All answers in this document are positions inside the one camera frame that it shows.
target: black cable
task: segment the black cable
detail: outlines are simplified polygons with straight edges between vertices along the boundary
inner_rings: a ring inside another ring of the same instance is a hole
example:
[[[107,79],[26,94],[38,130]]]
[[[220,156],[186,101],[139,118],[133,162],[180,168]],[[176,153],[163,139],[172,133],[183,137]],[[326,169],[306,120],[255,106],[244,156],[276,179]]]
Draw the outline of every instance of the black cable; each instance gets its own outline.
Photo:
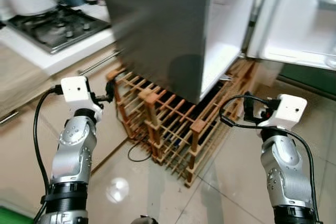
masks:
[[[46,209],[46,206],[47,206],[47,202],[43,202],[42,206],[40,207],[39,211],[37,212],[35,218],[34,218],[34,224],[37,223],[37,221],[41,218],[43,212],[44,212],[44,209]]]
[[[313,161],[313,156],[311,154],[311,150],[309,148],[309,145],[306,143],[306,141],[301,136],[299,136],[298,134],[296,134],[292,131],[289,131],[289,130],[286,130],[286,129],[281,129],[281,128],[278,128],[276,126],[257,126],[257,125],[254,126],[254,125],[239,124],[239,123],[233,122],[232,120],[230,120],[229,118],[224,116],[223,115],[224,107],[226,105],[228,105],[229,103],[231,103],[233,100],[239,99],[239,98],[250,98],[250,99],[253,99],[253,100],[259,101],[263,104],[268,105],[267,101],[265,101],[263,99],[260,99],[258,97],[252,96],[252,95],[236,95],[236,96],[230,98],[229,100],[225,101],[219,109],[219,117],[221,119],[223,119],[225,122],[229,123],[230,126],[235,126],[235,127],[245,128],[245,129],[257,129],[257,130],[274,130],[275,129],[277,131],[281,131],[281,132],[284,132],[288,135],[291,135],[291,136],[295,137],[305,147],[307,155],[308,155],[308,160],[309,160],[309,172],[310,172],[309,178],[310,178],[311,197],[312,197],[312,201],[313,201],[314,214],[315,214],[316,221],[319,222],[320,219],[319,219],[319,214],[318,214],[318,209],[317,209],[315,180],[314,180],[314,161]]]
[[[148,159],[150,159],[150,157],[152,156],[152,152],[150,152],[150,154],[148,155],[148,157],[144,158],[144,159],[132,159],[130,154],[132,152],[132,150],[137,147],[142,141],[138,141],[136,144],[134,144],[129,150],[128,150],[128,153],[127,153],[127,158],[132,161],[132,162],[143,162],[143,161],[146,161]]]
[[[48,179],[48,175],[47,175],[46,169],[44,167],[42,157],[41,157],[41,153],[40,153],[39,146],[38,146],[37,123],[38,123],[38,115],[40,113],[40,109],[42,107],[42,104],[43,104],[44,100],[47,98],[48,95],[50,95],[52,93],[55,93],[55,92],[56,92],[56,89],[52,88],[52,89],[47,90],[42,95],[41,99],[39,100],[39,102],[36,106],[35,116],[34,116],[34,125],[33,125],[33,138],[34,138],[35,154],[36,154],[37,163],[38,163],[38,166],[40,168],[42,178],[43,178],[43,182],[44,182],[45,195],[47,195],[48,192],[49,192],[49,179]],[[41,208],[39,209],[38,213],[36,214],[36,216],[34,218],[34,223],[36,223],[39,220],[39,218],[41,217],[45,208],[46,208],[46,202],[44,202],[42,204]]]

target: cabinet handle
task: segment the cabinet handle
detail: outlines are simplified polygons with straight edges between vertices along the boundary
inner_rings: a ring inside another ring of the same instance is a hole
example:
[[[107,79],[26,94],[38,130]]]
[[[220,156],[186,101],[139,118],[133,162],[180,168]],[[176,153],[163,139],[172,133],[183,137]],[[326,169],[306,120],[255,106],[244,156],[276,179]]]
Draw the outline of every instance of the cabinet handle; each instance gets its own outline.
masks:
[[[18,111],[12,111],[9,115],[3,117],[0,119],[0,125],[4,125],[5,123],[7,123],[10,119],[16,117],[19,114]]]
[[[108,55],[106,58],[102,59],[101,61],[98,61],[97,63],[95,63],[91,67],[88,67],[87,69],[85,69],[83,71],[78,70],[77,73],[78,73],[79,76],[83,76],[84,74],[87,74],[88,72],[91,72],[93,69],[95,69],[98,66],[104,64],[105,62],[109,61],[110,59],[115,58],[118,54],[120,54],[120,51],[115,51],[114,53],[112,53],[111,55]]]

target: floor grout line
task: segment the floor grout line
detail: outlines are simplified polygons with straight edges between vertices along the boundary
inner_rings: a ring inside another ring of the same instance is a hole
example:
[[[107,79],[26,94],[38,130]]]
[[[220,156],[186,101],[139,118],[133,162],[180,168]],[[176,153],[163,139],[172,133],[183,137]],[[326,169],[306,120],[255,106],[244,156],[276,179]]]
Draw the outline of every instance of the floor grout line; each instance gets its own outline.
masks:
[[[330,132],[331,137],[330,137],[330,143],[329,143],[329,146],[328,146],[327,158],[329,157],[329,154],[330,154],[330,146],[331,146],[331,143],[332,143],[332,136],[333,136],[333,131],[334,131],[334,128],[335,128],[335,121],[336,121],[336,113],[334,114],[333,120],[332,120],[333,124],[332,124],[331,132]],[[322,178],[322,182],[321,182],[321,191],[320,191],[320,195],[319,195],[318,208],[320,208],[320,204],[321,204],[322,191],[323,191],[323,186],[324,186],[325,176],[326,176],[326,171],[327,171],[327,163],[336,166],[336,164],[334,164],[334,163],[332,163],[328,160],[325,160],[323,178]]]
[[[179,220],[180,217],[182,216],[182,214],[183,214],[184,210],[186,209],[186,207],[189,205],[191,199],[194,197],[194,195],[195,195],[196,191],[198,190],[198,187],[200,186],[201,183],[202,183],[202,179],[199,181],[199,183],[198,183],[196,189],[194,190],[194,192],[193,192],[193,194],[191,195],[190,199],[188,200],[187,204],[185,205],[185,207],[184,207],[183,210],[181,211],[181,213],[180,213],[179,217],[177,218],[175,224],[177,224],[178,220]]]
[[[332,127],[331,127],[331,132],[330,132],[330,143],[329,143],[329,146],[328,146],[328,152],[327,152],[327,156],[326,156],[326,161],[333,164],[333,165],[336,165],[334,164],[333,162],[331,161],[328,161],[328,158],[330,156],[330,153],[331,153],[331,143],[332,143],[332,137],[333,137],[333,133],[334,131],[336,131],[336,113],[334,113],[334,117],[333,117],[333,120],[332,120]]]
[[[256,216],[254,216],[253,214],[251,214],[249,211],[247,211],[245,208],[243,208],[241,205],[239,205],[237,202],[231,200],[229,197],[227,197],[225,194],[223,194],[221,191],[219,191],[216,187],[214,187],[213,185],[209,184],[207,181],[205,181],[204,179],[202,179],[201,177],[199,177],[203,182],[205,182],[206,184],[208,184],[210,187],[212,187],[214,190],[216,190],[217,192],[219,192],[221,195],[223,195],[225,198],[227,198],[229,201],[231,201],[233,204],[235,204],[237,207],[239,207],[240,209],[242,209],[244,212],[246,212],[247,214],[251,215],[253,218],[255,218],[256,220],[258,220],[260,223],[265,224],[264,222],[262,222],[259,218],[257,218]]]

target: white countertop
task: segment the white countertop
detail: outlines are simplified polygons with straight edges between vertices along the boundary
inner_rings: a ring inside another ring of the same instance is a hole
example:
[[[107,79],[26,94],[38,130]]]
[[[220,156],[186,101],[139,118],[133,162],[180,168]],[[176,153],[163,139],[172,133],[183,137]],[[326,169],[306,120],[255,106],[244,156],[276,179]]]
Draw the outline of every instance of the white countertop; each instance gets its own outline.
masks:
[[[105,6],[82,5],[75,9],[81,9],[92,17],[109,22],[109,14]],[[39,48],[9,27],[0,30],[0,40],[3,44],[51,76],[115,42],[115,37],[112,29],[107,28],[54,55]]]

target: cabinet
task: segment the cabinet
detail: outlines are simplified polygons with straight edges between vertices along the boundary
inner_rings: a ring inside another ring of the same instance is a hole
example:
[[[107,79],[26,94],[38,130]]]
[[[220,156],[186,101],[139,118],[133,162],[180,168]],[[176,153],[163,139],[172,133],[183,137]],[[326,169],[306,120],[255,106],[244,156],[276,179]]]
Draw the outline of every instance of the cabinet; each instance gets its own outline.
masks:
[[[0,127],[0,198],[5,206],[29,216],[37,212],[44,194],[34,151],[34,113],[30,106],[24,106],[18,118]],[[50,174],[58,135],[42,118],[38,124],[38,140],[47,173]]]

